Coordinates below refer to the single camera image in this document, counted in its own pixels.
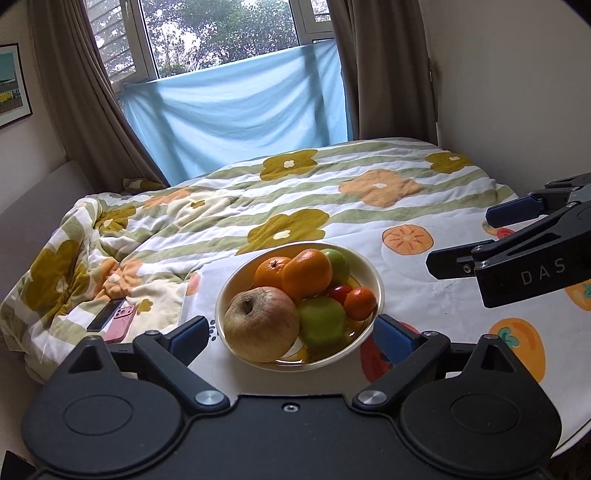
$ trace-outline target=headboard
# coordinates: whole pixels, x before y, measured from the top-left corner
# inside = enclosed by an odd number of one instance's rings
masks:
[[[91,193],[78,163],[69,161],[0,213],[0,300],[30,268],[64,214]]]

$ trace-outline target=blue gripper pad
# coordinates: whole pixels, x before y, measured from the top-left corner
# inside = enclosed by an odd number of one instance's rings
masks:
[[[486,211],[486,221],[491,227],[500,228],[538,218],[543,211],[543,200],[528,196],[490,207]]]
[[[168,344],[168,351],[173,357],[188,366],[207,346],[209,341],[209,322],[203,316],[195,317],[176,330]]]
[[[418,333],[388,315],[379,315],[374,321],[374,342],[394,365],[418,348],[419,338]]]

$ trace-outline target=picture frame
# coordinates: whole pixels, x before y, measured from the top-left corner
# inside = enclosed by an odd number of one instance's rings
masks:
[[[18,43],[0,45],[0,129],[32,114]]]

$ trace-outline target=bed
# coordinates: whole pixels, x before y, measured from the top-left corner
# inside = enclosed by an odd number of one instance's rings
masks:
[[[265,248],[323,239],[373,263],[385,312],[398,320],[458,342],[504,338],[561,414],[557,453],[588,431],[590,285],[487,310],[475,281],[436,281],[426,270],[434,248],[523,227],[486,224],[486,209],[515,195],[465,155],[390,138],[258,158],[165,190],[145,191],[154,185],[142,180],[128,187],[141,193],[78,200],[0,305],[5,342],[39,380],[109,299],[125,296],[137,314],[124,342],[196,314],[210,319],[210,344],[190,368],[230,397],[351,394],[392,368],[371,338],[333,365],[287,375],[236,359],[213,322],[217,293],[241,264]]]

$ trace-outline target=pink phone case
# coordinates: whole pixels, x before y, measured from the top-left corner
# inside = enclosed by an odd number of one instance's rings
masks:
[[[134,319],[135,305],[127,307],[120,307],[113,315],[113,320],[109,325],[109,329],[105,333],[103,340],[106,343],[117,343],[125,338],[129,325]]]

